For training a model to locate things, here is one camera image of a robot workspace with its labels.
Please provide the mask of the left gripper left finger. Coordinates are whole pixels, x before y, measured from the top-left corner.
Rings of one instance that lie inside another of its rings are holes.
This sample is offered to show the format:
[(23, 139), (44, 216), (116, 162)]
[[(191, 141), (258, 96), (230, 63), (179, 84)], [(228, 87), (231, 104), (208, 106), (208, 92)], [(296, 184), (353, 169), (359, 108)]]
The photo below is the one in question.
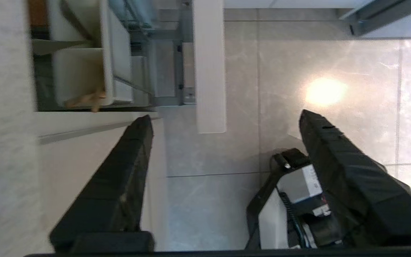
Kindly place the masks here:
[(154, 249), (141, 230), (153, 126), (150, 116), (129, 125), (51, 231), (57, 253), (133, 253)]

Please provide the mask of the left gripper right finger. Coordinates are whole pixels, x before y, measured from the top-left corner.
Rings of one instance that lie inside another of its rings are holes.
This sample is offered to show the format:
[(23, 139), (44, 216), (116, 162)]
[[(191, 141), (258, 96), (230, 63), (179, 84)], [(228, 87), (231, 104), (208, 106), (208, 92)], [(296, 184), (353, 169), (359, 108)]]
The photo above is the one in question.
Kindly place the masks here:
[(352, 247), (411, 246), (411, 188), (322, 115), (303, 110), (299, 129), (343, 241)]

